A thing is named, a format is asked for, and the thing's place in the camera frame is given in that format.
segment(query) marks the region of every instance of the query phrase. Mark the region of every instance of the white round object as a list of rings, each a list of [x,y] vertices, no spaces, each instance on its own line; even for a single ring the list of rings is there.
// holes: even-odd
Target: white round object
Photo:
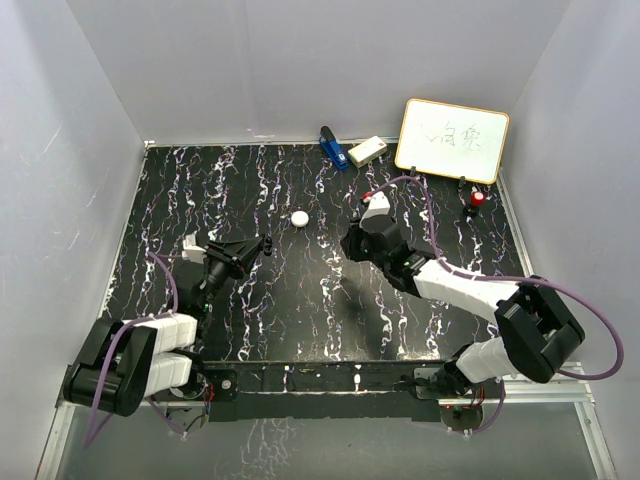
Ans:
[[[293,223],[294,227],[305,227],[307,223],[309,223],[309,215],[307,215],[307,212],[298,210],[293,215],[291,215],[291,223]]]

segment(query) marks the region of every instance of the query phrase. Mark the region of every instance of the red bottle cap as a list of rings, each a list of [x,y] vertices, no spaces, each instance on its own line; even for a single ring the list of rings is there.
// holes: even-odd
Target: red bottle cap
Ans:
[[[482,205],[484,203],[484,200],[485,196],[482,192],[478,191],[471,194],[471,205],[473,205],[474,207],[479,207],[480,205]]]

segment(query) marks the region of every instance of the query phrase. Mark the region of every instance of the small whiteboard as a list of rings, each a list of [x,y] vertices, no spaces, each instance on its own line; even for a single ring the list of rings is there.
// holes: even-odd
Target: small whiteboard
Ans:
[[[396,165],[494,183],[508,126],[506,113],[411,99],[404,113]]]

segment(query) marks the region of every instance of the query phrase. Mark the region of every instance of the black marble tabletop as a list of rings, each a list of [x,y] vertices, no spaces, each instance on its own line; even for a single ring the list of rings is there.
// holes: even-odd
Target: black marble tabletop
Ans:
[[[339,361],[446,358],[496,329],[440,301],[391,288],[340,248],[358,199],[403,172],[395,146],[368,166],[338,171],[316,145],[170,147],[148,151],[109,289],[106,314],[135,318],[165,308],[170,289],[147,251],[178,255],[182,239],[219,241],[266,233],[273,255],[229,280],[206,319],[206,360]],[[484,274],[522,274],[496,186],[475,219],[462,215],[471,186],[429,177],[440,248],[450,263]],[[415,186],[387,192],[405,238],[428,248],[426,205]],[[290,216],[310,221],[296,229]],[[175,260],[180,282],[201,269]]]

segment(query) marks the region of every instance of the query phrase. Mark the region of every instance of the small bottle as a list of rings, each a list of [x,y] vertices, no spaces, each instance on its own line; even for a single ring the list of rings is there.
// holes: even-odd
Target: small bottle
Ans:
[[[471,201],[464,206],[462,210],[467,217],[474,218],[480,211],[480,205],[485,201],[486,197],[484,193],[476,190],[471,194]]]

